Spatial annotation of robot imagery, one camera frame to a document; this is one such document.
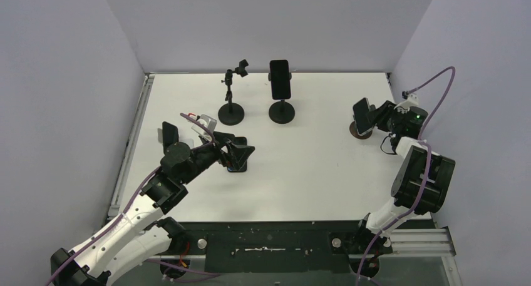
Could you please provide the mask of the brown base phone stand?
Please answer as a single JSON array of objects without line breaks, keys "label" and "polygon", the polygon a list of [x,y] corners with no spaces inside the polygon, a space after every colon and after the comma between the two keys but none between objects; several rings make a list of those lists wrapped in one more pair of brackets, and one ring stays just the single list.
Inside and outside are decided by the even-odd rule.
[{"label": "brown base phone stand", "polygon": [[349,129],[355,138],[365,140],[372,136],[374,124],[369,116],[370,111],[367,103],[356,103],[353,106],[353,122]]}]

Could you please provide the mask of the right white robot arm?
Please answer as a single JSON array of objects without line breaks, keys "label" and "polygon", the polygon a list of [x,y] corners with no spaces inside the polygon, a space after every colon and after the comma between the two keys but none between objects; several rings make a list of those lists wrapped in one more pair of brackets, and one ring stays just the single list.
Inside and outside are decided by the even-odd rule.
[{"label": "right white robot arm", "polygon": [[433,152],[420,139],[428,117],[415,103],[385,101],[377,108],[363,98],[353,105],[357,134],[365,137],[374,128],[386,132],[391,154],[403,159],[391,186],[391,198],[378,211],[367,214],[353,234],[357,251],[383,252],[391,232],[404,222],[442,208],[456,162]]}]

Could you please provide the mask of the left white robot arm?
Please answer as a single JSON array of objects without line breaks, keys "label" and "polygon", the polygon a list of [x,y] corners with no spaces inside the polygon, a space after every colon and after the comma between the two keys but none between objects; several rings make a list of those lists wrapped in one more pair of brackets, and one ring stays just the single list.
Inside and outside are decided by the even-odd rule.
[{"label": "left white robot arm", "polygon": [[187,195],[186,185],[215,163],[237,171],[255,151],[234,143],[233,134],[213,132],[210,142],[191,148],[175,142],[160,166],[142,182],[123,211],[83,243],[51,256],[47,285],[112,285],[150,257],[180,253],[185,229],[168,212]]}]

